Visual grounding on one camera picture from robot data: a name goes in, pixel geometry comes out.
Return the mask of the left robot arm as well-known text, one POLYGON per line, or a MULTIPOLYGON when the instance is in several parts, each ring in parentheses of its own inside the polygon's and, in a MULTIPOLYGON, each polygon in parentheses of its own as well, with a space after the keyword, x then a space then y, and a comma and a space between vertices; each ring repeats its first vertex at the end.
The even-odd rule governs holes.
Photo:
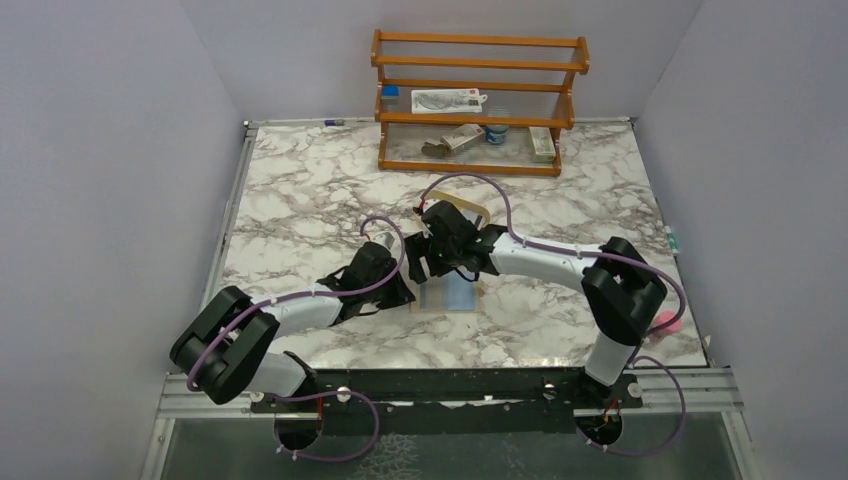
POLYGON ((257 300, 236 286, 220 290, 177 338, 169 358, 192 391, 226 404, 245 391, 276 394, 290 410, 313 401, 312 369, 297 355, 270 353, 271 343, 310 328, 339 325, 415 299, 388 247, 365 242, 349 264, 312 287, 257 300))

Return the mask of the beige leather card holder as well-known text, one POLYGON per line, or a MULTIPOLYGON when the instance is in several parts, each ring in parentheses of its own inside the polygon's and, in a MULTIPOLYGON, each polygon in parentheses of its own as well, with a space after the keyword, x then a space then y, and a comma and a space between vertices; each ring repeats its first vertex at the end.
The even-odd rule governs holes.
POLYGON ((410 305, 413 314, 471 313, 481 309, 482 290, 477 283, 464 280, 451 272, 431 277, 417 285, 416 300, 410 305))

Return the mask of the light blue card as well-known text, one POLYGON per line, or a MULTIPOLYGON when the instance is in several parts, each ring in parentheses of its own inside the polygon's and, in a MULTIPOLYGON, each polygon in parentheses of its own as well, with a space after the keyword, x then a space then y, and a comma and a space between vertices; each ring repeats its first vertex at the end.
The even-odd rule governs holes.
POLYGON ((477 305, 477 291, 474 283, 468 282, 456 272, 446 277, 446 305, 448 311, 474 311, 477 305))

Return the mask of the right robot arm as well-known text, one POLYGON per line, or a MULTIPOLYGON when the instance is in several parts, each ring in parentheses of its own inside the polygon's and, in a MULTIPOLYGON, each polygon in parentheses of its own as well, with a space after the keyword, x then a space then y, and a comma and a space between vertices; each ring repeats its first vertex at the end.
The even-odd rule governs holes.
POLYGON ((584 247, 521 237, 506 225, 477 225, 447 200, 415 212, 422 227, 404 246, 409 276, 418 284, 462 272, 471 282, 483 274, 512 275, 583 293, 599 333, 577 393, 592 407, 616 395, 616 382, 668 294, 659 270, 628 240, 584 247))

